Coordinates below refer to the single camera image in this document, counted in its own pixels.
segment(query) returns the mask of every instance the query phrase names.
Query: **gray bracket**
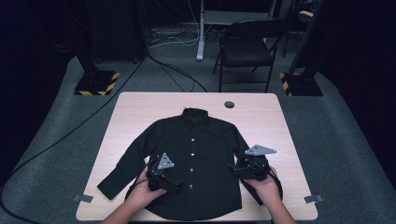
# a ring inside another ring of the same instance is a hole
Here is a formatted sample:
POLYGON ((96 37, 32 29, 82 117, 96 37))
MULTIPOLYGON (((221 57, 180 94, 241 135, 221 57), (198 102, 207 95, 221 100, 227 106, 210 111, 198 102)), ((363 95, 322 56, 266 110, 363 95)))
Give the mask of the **gray bracket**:
POLYGON ((310 195, 304 197, 304 201, 305 203, 320 203, 324 201, 324 199, 320 195, 310 195))
POLYGON ((75 197, 73 198, 74 201, 76 202, 85 202, 85 203, 90 203, 92 202, 93 197, 85 194, 76 194, 75 197))
POLYGON ((254 147, 251 147, 250 149, 245 151, 245 154, 249 156, 262 156, 266 154, 273 154, 276 153, 276 150, 271 149, 269 147, 262 147, 259 145, 255 145, 254 147))
POLYGON ((175 164, 172 163, 172 161, 169 159, 169 157, 166 155, 166 153, 163 153, 160 163, 158 164, 158 169, 163 170, 163 169, 172 168, 174 166, 175 166, 175 164))

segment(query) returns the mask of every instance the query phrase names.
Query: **table leg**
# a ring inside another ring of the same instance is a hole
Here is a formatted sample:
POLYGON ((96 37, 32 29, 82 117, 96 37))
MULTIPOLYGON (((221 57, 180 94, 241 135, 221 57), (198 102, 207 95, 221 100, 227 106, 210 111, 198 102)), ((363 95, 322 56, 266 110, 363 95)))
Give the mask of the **table leg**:
POLYGON ((198 62, 204 59, 204 48, 205 48, 204 16, 205 16, 205 0, 201 0, 201 19, 200 19, 199 43, 198 43, 198 52, 197 52, 198 62))

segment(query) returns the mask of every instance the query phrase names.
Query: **cable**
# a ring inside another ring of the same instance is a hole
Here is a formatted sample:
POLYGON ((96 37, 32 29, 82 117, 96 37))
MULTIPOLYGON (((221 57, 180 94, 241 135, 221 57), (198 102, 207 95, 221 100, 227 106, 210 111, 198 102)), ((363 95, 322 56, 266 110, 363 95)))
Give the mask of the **cable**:
POLYGON ((172 78, 172 80, 174 80, 174 82, 181 88, 181 90, 182 90, 183 92, 185 92, 184 89, 177 83, 177 81, 171 76, 171 74, 168 72, 168 70, 166 70, 166 69, 163 67, 162 64, 160 64, 160 67, 163 69, 163 71, 166 72, 166 74, 168 74, 168 76, 169 76, 170 78, 172 78))
POLYGON ((191 79, 191 80, 193 81, 193 83, 197 83, 204 91, 207 92, 206 88, 205 88, 199 81, 197 81, 195 78, 193 78, 189 73, 187 73, 187 72, 181 70, 180 68, 178 68, 178 67, 176 67, 176 66, 174 66, 174 65, 172 65, 172 64, 162 63, 162 62, 160 62, 160 61, 154 59, 150 54, 148 54, 148 56, 149 56, 150 59, 151 59, 152 61, 154 61, 155 63, 158 63, 158 64, 163 65, 163 66, 165 66, 165 67, 168 67, 168 68, 170 68, 170 69, 173 69, 173 70, 179 72, 182 76, 191 79))
MULTIPOLYGON (((140 174, 142 174, 143 171, 144 171, 147 167, 149 167, 149 164, 150 164, 150 163, 152 163, 152 162, 154 162, 154 161, 156 161, 156 160, 157 160, 157 159, 153 159, 153 160, 151 160, 151 161, 148 161, 148 162, 145 164, 145 166, 143 167, 143 170, 142 170, 142 172, 140 172, 140 174)), ((136 182, 137 182, 137 179, 139 178, 139 176, 136 177, 136 179, 134 180, 134 183, 131 185, 131 187, 135 187, 136 185, 138 185, 138 184, 140 184, 140 183, 142 183, 142 182, 144 182, 144 181, 150 180, 150 179, 152 178, 152 177, 151 177, 151 178, 147 178, 147 179, 145 179, 145 180, 142 180, 142 181, 136 183, 136 182)))
POLYGON ((136 187, 137 185, 139 185, 139 184, 141 184, 141 183, 143 183, 143 182, 145 182, 145 181, 148 181, 148 180, 150 180, 150 179, 152 179, 152 177, 147 178, 147 179, 144 179, 144 180, 142 180, 142 181, 140 181, 140 182, 137 182, 137 183, 133 184, 133 187, 136 187))
POLYGON ((188 28, 185 28, 185 30, 181 30, 179 33, 174 34, 174 35, 165 35, 163 32, 175 32, 172 30, 158 30, 158 31, 152 31, 151 32, 151 39, 148 42, 148 47, 149 48, 155 48, 159 47, 161 45, 167 45, 167 44, 183 44, 185 46, 192 46, 196 43, 197 41, 197 34, 188 28), (184 37, 193 37, 193 40, 182 40, 184 37), (165 42, 167 40, 176 40, 176 42, 165 42))
POLYGON ((270 167, 270 170, 271 170, 271 171, 268 172, 268 175, 270 175, 270 176, 275 180, 277 189, 278 189, 278 191, 279 191, 280 199, 283 200, 283 188, 282 188, 282 184, 280 183, 279 178, 277 178, 276 173, 274 172, 274 170, 273 170, 271 167, 270 167))
POLYGON ((195 37, 195 39, 193 39, 193 40, 187 40, 187 41, 182 41, 182 40, 179 39, 178 36, 176 35, 176 36, 172 37, 172 39, 176 39, 177 42, 166 42, 166 43, 161 43, 161 44, 157 44, 157 45, 154 45, 154 46, 149 46, 150 48, 158 47, 158 46, 161 46, 161 45, 167 45, 167 44, 183 44, 183 45, 185 45, 185 46, 193 46, 193 45, 199 40, 200 31, 199 31, 199 27, 198 27, 198 22, 197 22, 197 20, 195 19, 194 13, 192 12, 190 0, 188 0, 187 2, 189 3, 189 9, 190 9, 192 18, 193 18, 193 20, 194 20, 194 24, 196 25, 197 36, 195 37))
POLYGON ((90 120, 93 116, 95 116, 97 113, 99 113, 99 111, 101 111, 106 105, 108 105, 108 103, 110 103, 119 93, 120 90, 125 86, 125 84, 129 81, 129 79, 131 79, 131 77, 134 75, 134 73, 137 71, 137 69, 139 69, 140 65, 143 63, 143 60, 140 61, 140 64, 136 67, 136 69, 131 73, 131 75, 128 76, 128 78, 122 83, 122 85, 120 86, 120 88, 103 104, 101 105, 95 112, 93 112, 91 115, 89 115, 86 119, 84 119, 77 127, 75 127, 73 130, 71 130, 69 133, 67 133, 66 135, 64 135, 63 137, 61 137, 59 140, 55 141, 52 145, 50 145, 49 147, 47 147, 46 149, 44 149, 43 151, 37 153, 36 155, 34 155, 32 158, 30 158, 29 160, 23 162, 21 165, 19 165, 18 167, 16 167, 14 169, 14 171, 12 172, 11 176, 8 178, 8 180, 6 181, 6 183, 4 184, 4 186, 2 188, 0 188, 0 206, 3 208, 3 210, 9 214, 12 217, 15 217, 16 219, 20 219, 29 223, 37 223, 33 220, 30 220, 28 218, 25 217, 21 217, 18 216, 14 213, 12 213, 11 211, 9 211, 6 206, 4 205, 3 202, 3 191, 4 188, 7 185, 7 182, 12 178, 12 176, 14 176, 22 167, 24 167, 26 164, 28 164, 29 162, 33 161, 34 159, 36 159, 37 157, 41 156, 43 153, 49 151, 50 149, 52 149, 53 147, 55 147, 56 145, 58 145, 60 142, 62 142, 65 138, 67 138, 68 136, 70 136, 72 133, 74 133, 77 129, 79 129, 82 125, 84 125, 88 120, 90 120))

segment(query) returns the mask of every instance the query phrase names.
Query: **shirt collar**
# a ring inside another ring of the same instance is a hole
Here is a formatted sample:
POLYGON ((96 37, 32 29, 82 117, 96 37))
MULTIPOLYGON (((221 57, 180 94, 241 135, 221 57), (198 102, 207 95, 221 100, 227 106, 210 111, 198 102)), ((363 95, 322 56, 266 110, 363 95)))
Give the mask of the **shirt collar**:
POLYGON ((198 108, 185 108, 181 118, 188 125, 198 125, 204 123, 208 118, 208 113, 206 110, 198 108))

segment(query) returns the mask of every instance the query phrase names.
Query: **chair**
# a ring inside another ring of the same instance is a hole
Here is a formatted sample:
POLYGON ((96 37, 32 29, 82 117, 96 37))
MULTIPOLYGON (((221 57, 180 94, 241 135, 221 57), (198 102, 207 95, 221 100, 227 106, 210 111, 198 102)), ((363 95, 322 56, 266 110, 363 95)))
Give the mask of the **chair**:
POLYGON ((220 40, 219 55, 212 72, 215 74, 217 66, 220 66, 219 91, 223 84, 266 83, 265 92, 268 92, 277 46, 286 31, 287 25, 281 19, 242 20, 228 26, 224 37, 220 40), (271 37, 276 38, 275 43, 267 48, 264 38, 271 37), (269 67, 266 79, 264 77, 262 80, 251 80, 242 77, 233 82, 223 83, 223 67, 254 67, 251 71, 254 73, 258 67, 263 66, 269 67))

